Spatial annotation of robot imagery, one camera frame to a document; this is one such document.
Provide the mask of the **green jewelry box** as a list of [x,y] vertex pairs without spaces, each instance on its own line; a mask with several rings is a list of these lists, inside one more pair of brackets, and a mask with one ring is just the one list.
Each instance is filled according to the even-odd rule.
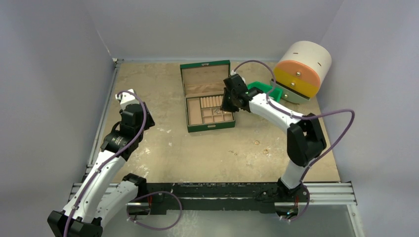
[[[224,94],[223,80],[230,76],[231,63],[229,60],[187,63],[179,66],[184,99]],[[187,124],[189,133],[202,132],[217,129],[233,128],[233,122],[210,123],[196,126]]]

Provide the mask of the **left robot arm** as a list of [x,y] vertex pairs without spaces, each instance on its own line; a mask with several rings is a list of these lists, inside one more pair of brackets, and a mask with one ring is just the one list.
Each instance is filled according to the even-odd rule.
[[95,165],[71,200],[61,211],[52,211],[47,222],[56,237],[100,237],[123,201],[141,202],[147,197],[144,181],[130,174],[112,194],[104,196],[111,181],[138,148],[145,130],[154,120],[145,103],[126,105],[121,121],[106,135]]

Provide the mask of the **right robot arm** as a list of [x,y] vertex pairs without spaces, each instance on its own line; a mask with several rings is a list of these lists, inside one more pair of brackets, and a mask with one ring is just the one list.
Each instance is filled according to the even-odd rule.
[[309,163],[327,147],[318,118],[314,118],[313,114],[305,116],[294,113],[271,100],[261,89],[248,88],[238,74],[227,77],[223,82],[225,87],[221,110],[232,113],[243,110],[256,114],[286,134],[290,161],[277,182],[277,194],[284,201],[291,200],[302,186],[303,174]]

